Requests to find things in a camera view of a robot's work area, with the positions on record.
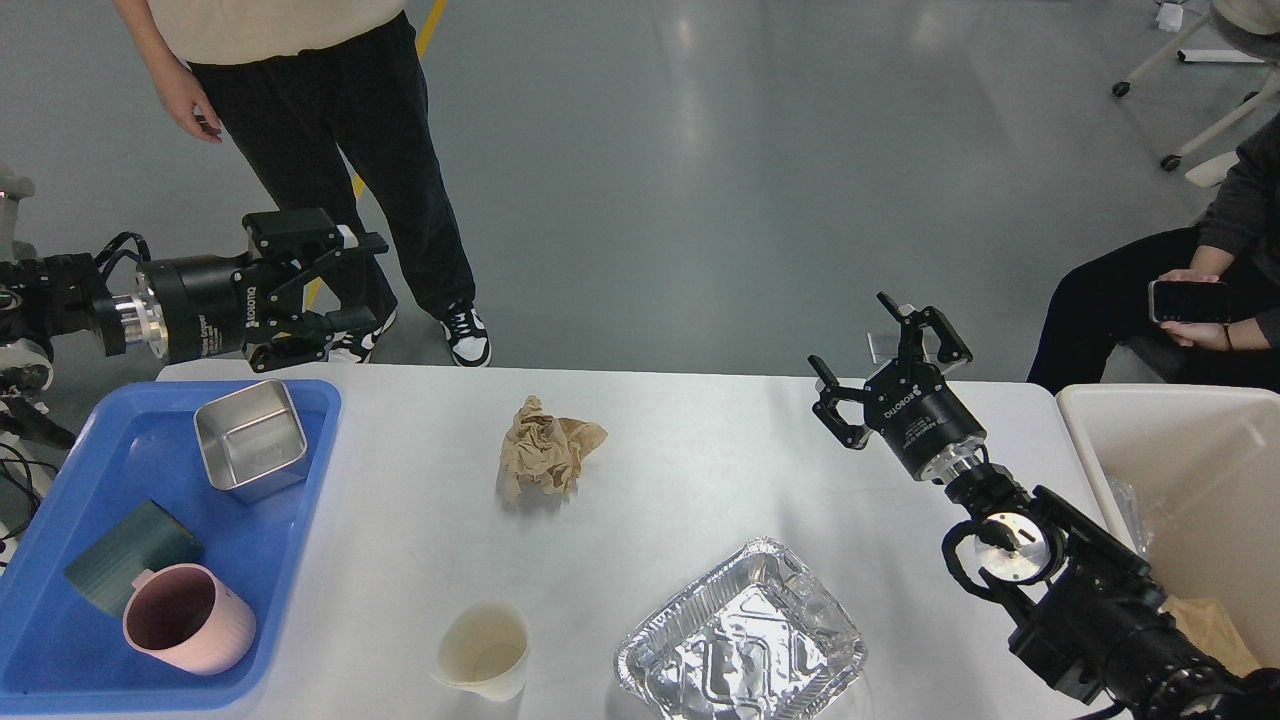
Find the gray floor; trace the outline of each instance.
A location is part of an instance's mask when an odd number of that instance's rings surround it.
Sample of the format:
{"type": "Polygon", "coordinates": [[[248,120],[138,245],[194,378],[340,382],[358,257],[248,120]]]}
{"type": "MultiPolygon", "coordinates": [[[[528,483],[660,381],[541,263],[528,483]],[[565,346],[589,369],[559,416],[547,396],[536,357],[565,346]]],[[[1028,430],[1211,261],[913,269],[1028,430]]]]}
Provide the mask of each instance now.
{"type": "MultiPolygon", "coordinates": [[[[37,184],[19,238],[95,252],[131,229],[156,258],[238,254],[239,218],[266,195],[230,143],[196,142],[160,110],[111,5],[77,5],[0,1],[0,158],[37,184]]],[[[410,1],[415,24],[430,6],[410,1]]],[[[1265,74],[1170,61],[1114,99],[1171,37],[1155,10],[451,3],[424,65],[494,364],[805,375],[817,352],[867,374],[865,333],[895,328],[883,290],[950,315],[977,355],[954,377],[1023,379],[1057,278],[1190,220],[1212,191],[1157,160],[1265,74]]],[[[372,197],[361,209],[385,232],[372,197]]],[[[56,345],[47,402],[74,428],[160,368],[142,348],[105,359],[88,333],[56,345]]],[[[407,311],[378,361],[448,355],[407,311]]]]}

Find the hand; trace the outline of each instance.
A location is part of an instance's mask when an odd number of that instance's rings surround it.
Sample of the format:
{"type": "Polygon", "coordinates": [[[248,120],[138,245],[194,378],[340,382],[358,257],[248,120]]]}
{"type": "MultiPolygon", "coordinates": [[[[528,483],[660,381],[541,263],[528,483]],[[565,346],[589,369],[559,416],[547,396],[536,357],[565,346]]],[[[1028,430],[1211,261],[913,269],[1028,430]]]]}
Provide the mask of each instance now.
{"type": "Polygon", "coordinates": [[[152,72],[151,79],[155,82],[156,95],[160,96],[160,105],[178,127],[205,142],[216,145],[223,141],[219,137],[223,127],[218,120],[218,113],[214,111],[205,88],[191,70],[175,60],[152,72]]]}
{"type": "Polygon", "coordinates": [[[1203,347],[1204,350],[1228,350],[1226,327],[1217,323],[1176,323],[1166,320],[1160,329],[1174,338],[1181,347],[1203,347]]]}
{"type": "Polygon", "coordinates": [[[1156,279],[1171,281],[1171,282],[1216,283],[1219,281],[1219,275],[1213,273],[1193,270],[1190,268],[1183,268],[1179,270],[1169,270],[1167,273],[1160,275],[1156,279]]]}

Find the black pants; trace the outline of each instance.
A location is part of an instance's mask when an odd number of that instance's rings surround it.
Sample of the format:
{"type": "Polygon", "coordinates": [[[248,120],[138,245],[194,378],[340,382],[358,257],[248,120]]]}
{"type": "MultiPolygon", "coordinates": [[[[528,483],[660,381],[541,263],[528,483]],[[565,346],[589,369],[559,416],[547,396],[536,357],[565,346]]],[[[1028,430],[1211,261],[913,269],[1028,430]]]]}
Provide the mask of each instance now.
{"type": "MultiPolygon", "coordinates": [[[[413,299],[443,319],[454,301],[475,300],[475,281],[431,145],[413,42],[401,13],[325,50],[191,70],[282,210],[323,208],[364,232],[346,155],[387,215],[413,299]]],[[[324,281],[343,306],[367,305],[381,324],[396,296],[376,261],[361,265],[324,281]]]]}
{"type": "MultiPolygon", "coordinates": [[[[1050,300],[1027,380],[1053,393],[1069,384],[1096,383],[1119,341],[1137,336],[1167,340],[1148,318],[1147,283],[1188,266],[1198,240],[1199,231],[1193,227],[1153,234],[1068,273],[1050,300]]],[[[1244,258],[1231,264],[1222,281],[1231,286],[1231,315],[1236,319],[1280,305],[1280,287],[1244,258]]],[[[1169,345],[1176,347],[1172,341],[1169,345]]],[[[1280,391],[1280,350],[1184,352],[1188,383],[1280,391]]]]}

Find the blue tray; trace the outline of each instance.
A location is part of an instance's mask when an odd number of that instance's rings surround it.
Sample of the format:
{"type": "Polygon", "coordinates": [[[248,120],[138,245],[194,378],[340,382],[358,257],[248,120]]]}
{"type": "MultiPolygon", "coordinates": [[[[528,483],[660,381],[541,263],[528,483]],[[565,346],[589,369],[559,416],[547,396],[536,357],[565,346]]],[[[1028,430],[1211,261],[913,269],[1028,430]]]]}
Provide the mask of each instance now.
{"type": "Polygon", "coordinates": [[[220,707],[262,678],[329,461],[338,389],[287,380],[307,437],[306,480],[244,505],[209,484],[193,414],[252,382],[136,383],[90,415],[52,491],[0,575],[0,714],[220,707]],[[200,557],[257,616],[248,653],[201,678],[133,651],[63,568],[151,498],[205,546],[200,557]]]}

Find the beige shirt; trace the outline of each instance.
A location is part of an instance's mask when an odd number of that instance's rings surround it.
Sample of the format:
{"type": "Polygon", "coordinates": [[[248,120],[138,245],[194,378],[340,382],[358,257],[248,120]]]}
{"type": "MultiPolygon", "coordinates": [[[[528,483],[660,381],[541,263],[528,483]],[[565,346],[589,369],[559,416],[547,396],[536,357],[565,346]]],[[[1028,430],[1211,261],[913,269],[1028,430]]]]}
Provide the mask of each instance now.
{"type": "Polygon", "coordinates": [[[321,50],[385,24],[406,0],[148,0],[173,54],[238,65],[321,50]]]}

